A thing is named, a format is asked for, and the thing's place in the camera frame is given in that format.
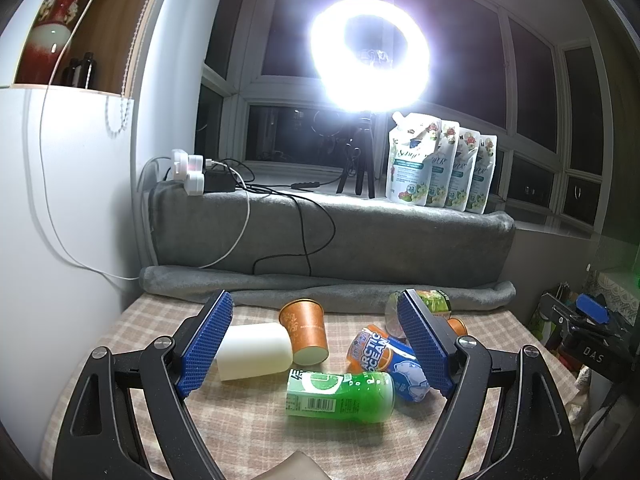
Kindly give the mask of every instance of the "gray blanket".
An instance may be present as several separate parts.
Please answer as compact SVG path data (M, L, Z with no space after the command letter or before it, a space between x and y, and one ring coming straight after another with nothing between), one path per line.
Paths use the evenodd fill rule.
M421 283L439 287L477 288L495 283L511 248L514 222L504 212L475 215L414 207L385 200L301 193L322 205L335 221L334 240L310 256L313 276L342 283ZM314 204L298 200L309 251L330 238L328 216ZM161 182L149 198L149 218L159 265L198 267L225 254L246 217L244 192L187 196L180 183ZM293 200L251 195L251 216L233 252L215 266L252 273L258 258L302 253L300 218ZM302 256L259 262L256 274L308 272ZM327 286L333 283L319 283ZM298 290L311 285L296 286ZM251 287L281 290L268 281Z
M146 267L140 273L142 288L151 294L204 303L217 288L231 292L236 304L280 309L289 301L312 298L326 312L382 314L389 296L406 288L441 288L451 300L454 312L490 310L506 305L515 297L511 282L483 288L439 287L431 283L371 283L313 278L285 274L251 276L224 270L188 267Z

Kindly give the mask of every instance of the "red and white vase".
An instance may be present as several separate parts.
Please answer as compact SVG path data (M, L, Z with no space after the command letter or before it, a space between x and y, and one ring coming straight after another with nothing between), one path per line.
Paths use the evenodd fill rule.
M86 0L44 0L22 51L17 83L47 84Z

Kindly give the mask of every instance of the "orange paper cup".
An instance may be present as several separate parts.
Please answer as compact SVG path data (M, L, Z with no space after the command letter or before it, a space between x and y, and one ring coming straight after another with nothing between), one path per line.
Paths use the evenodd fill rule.
M468 335L465 324L461 320L459 320L457 317L450 317L449 319L447 319L447 322L449 323L449 326L453 329L453 332L455 332L458 337L463 335Z
M324 330L324 311L314 300L296 300L282 307L278 316L287 329L293 350L293 362L316 365L329 357Z

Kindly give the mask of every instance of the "silver bolt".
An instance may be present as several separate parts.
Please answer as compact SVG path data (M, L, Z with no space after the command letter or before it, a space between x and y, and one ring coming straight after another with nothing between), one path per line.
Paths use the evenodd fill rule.
M154 341L154 346L159 350L171 346L171 338L163 335Z
M107 349L104 346L98 346L98 348L91 352L91 357L94 359L102 359L105 355L107 355Z
M540 355L540 350L538 350L535 346L526 345L524 347L524 353L529 357L538 357Z
M468 335L460 337L458 339L458 342L460 343L460 346L463 346L464 348L473 348L474 346L476 346L476 344L478 344L475 339L469 337Z

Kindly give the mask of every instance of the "white cylinder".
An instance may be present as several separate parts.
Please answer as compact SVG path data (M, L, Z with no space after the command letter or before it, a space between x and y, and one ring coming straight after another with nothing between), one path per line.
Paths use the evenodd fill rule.
M292 361L291 339L280 323L232 325L216 353L221 381L276 374Z

